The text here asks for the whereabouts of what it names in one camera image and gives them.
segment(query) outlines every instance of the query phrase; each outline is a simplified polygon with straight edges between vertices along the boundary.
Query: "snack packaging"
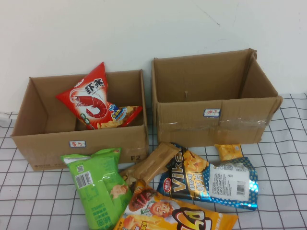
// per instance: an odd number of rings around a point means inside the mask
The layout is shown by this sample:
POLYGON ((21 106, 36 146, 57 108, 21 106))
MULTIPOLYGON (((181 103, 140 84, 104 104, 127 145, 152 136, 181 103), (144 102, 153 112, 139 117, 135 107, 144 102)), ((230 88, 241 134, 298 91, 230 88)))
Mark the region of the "snack packaging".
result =
MULTIPOLYGON (((120 176, 124 179, 124 181, 127 183, 127 185, 129 186, 129 189, 134 192, 134 188, 135 188, 135 184, 137 179, 134 177, 134 171, 135 169, 142 167, 142 164, 145 162, 145 160, 142 160, 141 162, 128 167, 126 169, 124 169, 123 171, 121 171, 119 174, 120 176)), ((166 167, 162 167, 160 169, 160 171, 158 172, 158 174, 162 174, 164 172, 167 171, 166 167)))
POLYGON ((127 126, 141 111, 141 106, 117 107, 108 102, 105 65, 102 62, 74 88, 56 96, 88 129, 127 126))
POLYGON ((232 159, 237 159, 242 156, 241 145, 214 145, 219 152, 221 161, 228 161, 232 159))
POLYGON ((247 157, 214 166, 186 148, 180 148, 166 165, 168 171, 161 176, 159 193, 250 210, 257 208, 258 175, 247 157))
POLYGON ((121 148, 103 149, 92 156, 67 155, 67 164, 91 230, 113 229, 132 198, 118 174, 121 148))
POLYGON ((231 230, 237 216, 163 196, 138 180, 116 230, 231 230))
POLYGON ((178 152, 179 148, 174 145, 161 142, 141 166, 136 167, 134 178, 144 180, 148 184, 178 152))

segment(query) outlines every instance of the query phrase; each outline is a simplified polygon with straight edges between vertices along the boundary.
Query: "red shrimp chip bag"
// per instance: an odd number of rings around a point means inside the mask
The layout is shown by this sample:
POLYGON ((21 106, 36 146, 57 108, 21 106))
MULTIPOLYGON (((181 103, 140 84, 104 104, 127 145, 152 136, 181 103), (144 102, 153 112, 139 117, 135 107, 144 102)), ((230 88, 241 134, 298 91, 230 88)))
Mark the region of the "red shrimp chip bag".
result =
POLYGON ((117 107, 106 100, 107 80, 102 62, 74 88, 56 96, 84 122, 88 129, 124 127, 141 111, 141 106, 117 107))

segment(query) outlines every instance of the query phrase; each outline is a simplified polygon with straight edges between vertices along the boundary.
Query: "white tiled floor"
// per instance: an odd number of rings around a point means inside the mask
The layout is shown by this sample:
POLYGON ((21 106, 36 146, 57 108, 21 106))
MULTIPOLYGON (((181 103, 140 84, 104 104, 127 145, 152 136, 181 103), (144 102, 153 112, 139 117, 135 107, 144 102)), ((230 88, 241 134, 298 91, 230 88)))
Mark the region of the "white tiled floor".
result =
MULTIPOLYGON (((150 152, 157 147, 148 111, 150 152)), ((0 230, 87 230, 84 209, 67 169, 34 172, 10 134, 15 114, 0 114, 0 230)), ((307 97, 287 94, 258 144, 242 145, 258 171, 259 208, 246 211, 195 202, 210 210, 239 215, 236 230, 306 229, 307 97)), ((190 148, 218 162, 215 147, 190 148)), ((122 164, 120 169, 130 164, 122 164)), ((160 176, 151 182, 157 188, 160 176)))

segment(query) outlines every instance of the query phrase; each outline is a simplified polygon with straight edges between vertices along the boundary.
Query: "cardboard box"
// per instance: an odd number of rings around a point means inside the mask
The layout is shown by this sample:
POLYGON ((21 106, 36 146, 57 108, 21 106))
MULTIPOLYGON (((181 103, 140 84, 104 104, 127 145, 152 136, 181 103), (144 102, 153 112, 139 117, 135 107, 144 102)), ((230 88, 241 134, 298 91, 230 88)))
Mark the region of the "cardboard box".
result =
POLYGON ((152 62, 153 119, 159 142, 185 147, 256 143, 282 103, 256 51, 152 62))
POLYGON ((12 138, 34 170, 64 168, 62 155, 91 155, 115 147, 122 147, 121 163, 146 158, 148 131, 142 70, 106 74, 108 101, 117 106, 140 105, 143 112, 128 127, 100 130, 87 130, 55 97, 85 75, 30 78, 12 138))

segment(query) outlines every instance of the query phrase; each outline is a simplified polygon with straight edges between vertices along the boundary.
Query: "yellow snack bag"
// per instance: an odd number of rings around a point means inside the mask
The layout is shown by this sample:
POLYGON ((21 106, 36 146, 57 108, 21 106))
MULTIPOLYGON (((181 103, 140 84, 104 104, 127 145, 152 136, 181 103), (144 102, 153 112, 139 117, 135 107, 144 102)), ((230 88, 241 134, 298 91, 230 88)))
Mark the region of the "yellow snack bag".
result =
POLYGON ((138 180, 132 199, 114 229, 231 230, 237 218, 163 196, 138 180))
POLYGON ((241 145, 236 144, 236 145, 214 145, 220 155, 221 161, 228 161, 232 159, 237 159, 242 156, 241 153, 241 145))

